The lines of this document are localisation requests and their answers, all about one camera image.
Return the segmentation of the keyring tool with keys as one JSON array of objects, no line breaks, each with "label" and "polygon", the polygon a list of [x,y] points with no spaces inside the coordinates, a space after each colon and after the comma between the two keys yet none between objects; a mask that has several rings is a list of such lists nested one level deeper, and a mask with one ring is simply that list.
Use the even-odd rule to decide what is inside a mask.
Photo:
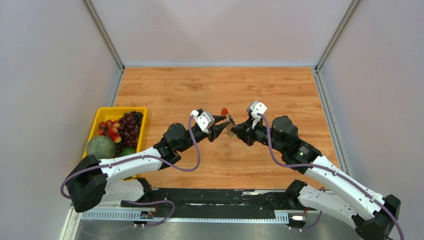
[{"label": "keyring tool with keys", "polygon": [[236,135],[232,132],[232,128],[236,126],[236,123],[232,116],[229,114],[228,109],[225,107],[222,108],[221,115],[225,116],[224,122],[228,123],[228,125],[225,127],[225,133],[228,135],[229,138],[235,137]]}]

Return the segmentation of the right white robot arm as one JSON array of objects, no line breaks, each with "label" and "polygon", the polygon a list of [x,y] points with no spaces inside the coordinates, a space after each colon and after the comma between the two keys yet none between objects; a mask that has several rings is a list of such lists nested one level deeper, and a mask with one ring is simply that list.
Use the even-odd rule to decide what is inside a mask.
[{"label": "right white robot arm", "polygon": [[304,206],[331,215],[352,227],[363,240],[388,240],[393,228],[405,239],[398,222],[401,201],[360,184],[347,175],[317,148],[298,136],[298,128],[288,116],[271,123],[262,114],[231,129],[248,146],[255,142],[268,146],[273,161],[291,168],[328,187],[332,194],[295,180],[287,188],[286,204],[292,209]]}]

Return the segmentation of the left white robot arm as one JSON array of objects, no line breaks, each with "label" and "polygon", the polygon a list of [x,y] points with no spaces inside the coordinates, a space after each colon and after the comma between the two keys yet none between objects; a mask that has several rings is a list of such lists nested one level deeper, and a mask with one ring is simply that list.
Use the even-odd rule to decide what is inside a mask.
[{"label": "left white robot arm", "polygon": [[196,170],[199,161],[192,168],[176,166],[181,159],[179,153],[194,147],[199,158],[198,143],[205,139],[212,143],[228,125],[230,122],[224,115],[215,116],[204,111],[189,117],[188,128],[181,123],[171,124],[158,143],[141,152],[107,158],[86,155],[65,178],[60,193],[71,200],[78,213],[113,201],[136,202],[140,207],[147,207],[153,201],[153,193],[140,180],[125,179],[168,167],[182,172]]}]

